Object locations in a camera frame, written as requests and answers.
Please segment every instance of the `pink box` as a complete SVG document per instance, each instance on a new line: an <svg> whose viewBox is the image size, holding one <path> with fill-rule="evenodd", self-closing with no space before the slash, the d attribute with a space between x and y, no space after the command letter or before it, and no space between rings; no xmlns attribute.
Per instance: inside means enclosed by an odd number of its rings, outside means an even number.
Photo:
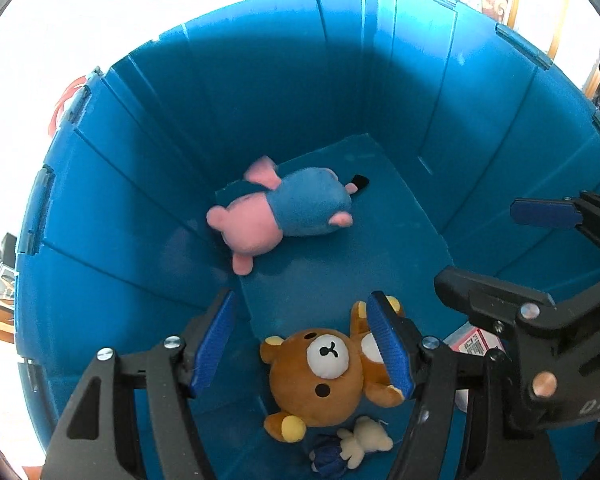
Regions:
<svg viewBox="0 0 600 480"><path fill-rule="evenodd" d="M458 330L445 339L446 345L455 352L463 354L485 355L491 348L504 351L502 341L498 336L486 330L476 328L470 323L465 323ZM469 400L469 390L456 391L456 406L466 413Z"/></svg>

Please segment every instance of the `blue gripper pad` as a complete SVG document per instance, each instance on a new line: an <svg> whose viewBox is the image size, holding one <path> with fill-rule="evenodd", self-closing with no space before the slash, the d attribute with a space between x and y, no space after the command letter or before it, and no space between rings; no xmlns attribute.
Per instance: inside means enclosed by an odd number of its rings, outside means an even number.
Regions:
<svg viewBox="0 0 600 480"><path fill-rule="evenodd" d="M413 393L414 380L409 355L396 332L397 326L399 329L399 324L404 319L394 312L388 300L385 299L384 302L386 305L383 307L376 293L371 294L366 300L366 318L371 333L376 338L376 344L392 385L402 392L405 399L409 399Z"/></svg>
<svg viewBox="0 0 600 480"><path fill-rule="evenodd" d="M535 200L517 198L509 207L516 224L571 229L582 224L582 214L570 200Z"/></svg>
<svg viewBox="0 0 600 480"><path fill-rule="evenodd" d="M198 346L189 386L193 397L208 387L216 374L224 347L234 330L236 302L235 293L229 291Z"/></svg>

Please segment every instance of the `bolt head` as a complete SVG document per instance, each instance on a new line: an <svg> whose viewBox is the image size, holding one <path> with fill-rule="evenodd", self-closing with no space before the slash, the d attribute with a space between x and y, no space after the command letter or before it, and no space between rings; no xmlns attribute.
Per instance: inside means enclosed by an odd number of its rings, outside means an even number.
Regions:
<svg viewBox="0 0 600 480"><path fill-rule="evenodd" d="M164 340L164 347L169 348L169 349L177 348L181 344L182 344L182 339L180 339L176 335L170 335L167 339Z"/></svg>
<svg viewBox="0 0 600 480"><path fill-rule="evenodd" d="M540 399L553 397L558 389L558 379L551 372L540 372L531 384L534 394Z"/></svg>
<svg viewBox="0 0 600 480"><path fill-rule="evenodd" d="M504 352L499 348L492 348L487 353L489 354L489 359L492 361L498 361L504 356Z"/></svg>
<svg viewBox="0 0 600 480"><path fill-rule="evenodd" d="M429 420L429 410L422 409L418 416L418 424L424 424L427 420Z"/></svg>
<svg viewBox="0 0 600 480"><path fill-rule="evenodd" d="M433 337L432 335L427 335L422 338L422 346L427 350L435 350L440 346L440 339Z"/></svg>
<svg viewBox="0 0 600 480"><path fill-rule="evenodd" d="M113 348L101 348L98 350L96 357L98 358L98 361L108 361L113 357L113 354Z"/></svg>
<svg viewBox="0 0 600 480"><path fill-rule="evenodd" d="M540 316L540 307L535 303L525 303L520 307L520 316L525 319L535 319Z"/></svg>

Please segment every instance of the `pink pig plush toy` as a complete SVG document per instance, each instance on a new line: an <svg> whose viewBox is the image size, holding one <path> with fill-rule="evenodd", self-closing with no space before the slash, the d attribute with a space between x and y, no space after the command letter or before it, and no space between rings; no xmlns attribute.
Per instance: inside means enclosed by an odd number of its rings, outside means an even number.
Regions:
<svg viewBox="0 0 600 480"><path fill-rule="evenodd" d="M349 195L368 184L357 175L356 184L343 186L328 168L304 168L280 178L268 157L252 164L244 179L267 190L206 213L206 222L234 252L234 272L241 276L253 269L254 256L268 253L285 236L317 236L352 225Z"/></svg>

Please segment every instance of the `brown bear plush toy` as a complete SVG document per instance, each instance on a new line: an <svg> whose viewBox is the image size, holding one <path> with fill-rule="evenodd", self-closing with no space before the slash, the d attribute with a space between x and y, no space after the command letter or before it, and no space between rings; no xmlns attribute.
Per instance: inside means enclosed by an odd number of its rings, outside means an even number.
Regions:
<svg viewBox="0 0 600 480"><path fill-rule="evenodd" d="M388 299L394 310L404 315L398 300ZM267 337L260 345L260 357L271 364L269 385L281 410L264 421L273 438L298 442L307 427L343 423L355 412L363 392L384 408L403 402L382 364L363 301L351 309L350 334L309 328L285 340Z"/></svg>

